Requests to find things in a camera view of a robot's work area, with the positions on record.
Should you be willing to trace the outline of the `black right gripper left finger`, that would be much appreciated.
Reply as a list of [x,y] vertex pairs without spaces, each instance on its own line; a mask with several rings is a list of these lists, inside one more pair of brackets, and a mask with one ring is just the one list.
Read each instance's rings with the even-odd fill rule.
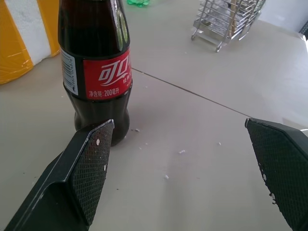
[[47,165],[5,230],[87,231],[106,179],[114,121],[77,131]]

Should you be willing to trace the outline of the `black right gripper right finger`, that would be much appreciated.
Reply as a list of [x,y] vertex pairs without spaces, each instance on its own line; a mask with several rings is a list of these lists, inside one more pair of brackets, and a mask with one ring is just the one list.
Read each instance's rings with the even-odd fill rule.
[[308,229],[308,138],[271,121],[245,121],[263,181],[289,227]]

